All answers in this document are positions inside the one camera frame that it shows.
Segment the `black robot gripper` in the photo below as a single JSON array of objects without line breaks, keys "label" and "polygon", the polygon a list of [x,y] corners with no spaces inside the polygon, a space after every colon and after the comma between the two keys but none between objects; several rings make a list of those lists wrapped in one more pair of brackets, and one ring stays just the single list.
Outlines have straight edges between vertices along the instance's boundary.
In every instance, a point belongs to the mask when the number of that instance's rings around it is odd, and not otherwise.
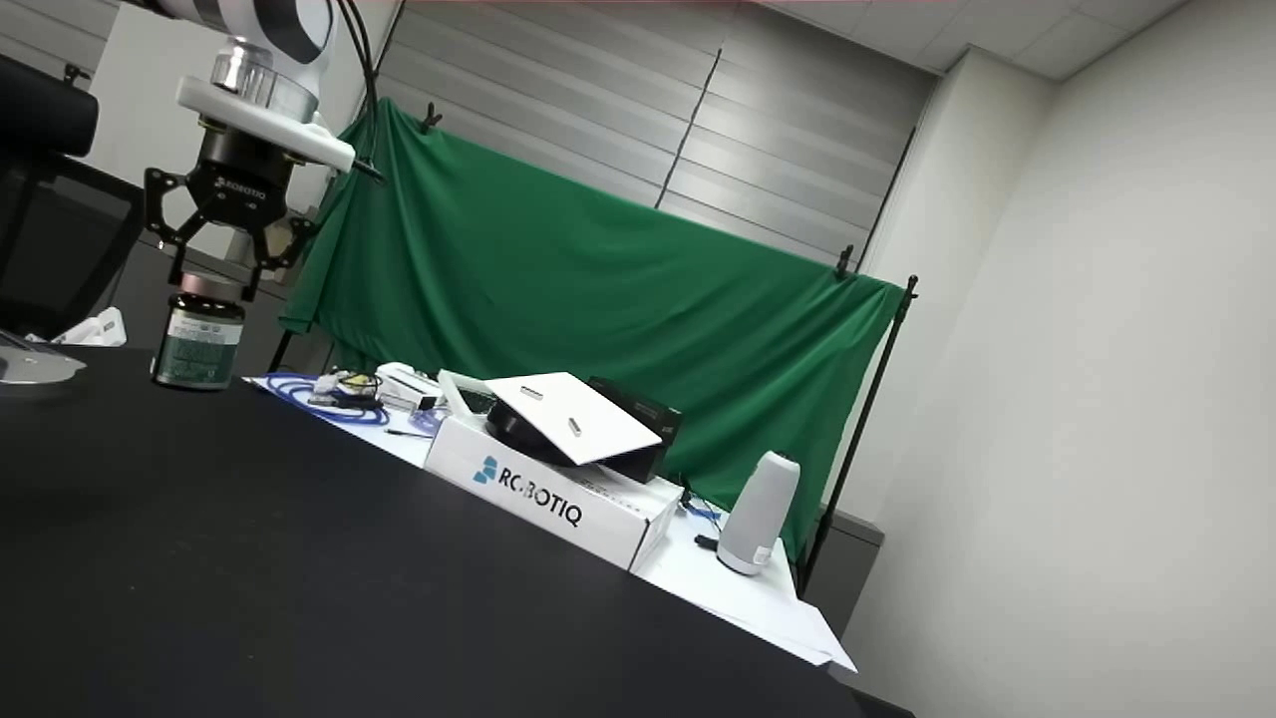
[{"label": "black robot gripper", "polygon": [[[198,155],[189,174],[149,169],[143,223],[157,235],[157,249],[169,255],[169,290],[178,296],[189,243],[204,223],[225,223],[248,235],[252,270],[244,298],[256,298],[267,275],[297,269],[315,235],[309,215],[286,215],[286,182],[297,169],[297,150],[226,124],[204,128]],[[189,193],[194,198],[194,210],[184,223],[164,215],[164,198],[170,193]]]}]

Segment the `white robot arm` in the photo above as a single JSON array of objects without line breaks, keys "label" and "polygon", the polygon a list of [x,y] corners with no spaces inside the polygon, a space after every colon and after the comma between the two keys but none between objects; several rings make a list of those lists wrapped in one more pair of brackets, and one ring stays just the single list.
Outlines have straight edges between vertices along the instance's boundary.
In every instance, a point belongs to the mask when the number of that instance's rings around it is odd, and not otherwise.
[{"label": "white robot arm", "polygon": [[256,298],[258,275],[277,269],[267,226],[286,210],[297,162],[369,171],[369,159],[318,124],[318,81],[334,20],[351,44],[369,44],[357,0],[136,0],[140,8],[212,28],[225,49],[206,76],[178,81],[178,105],[198,116],[204,142],[189,174],[143,171],[143,223],[174,250],[184,275],[189,243],[225,223],[252,239]]}]

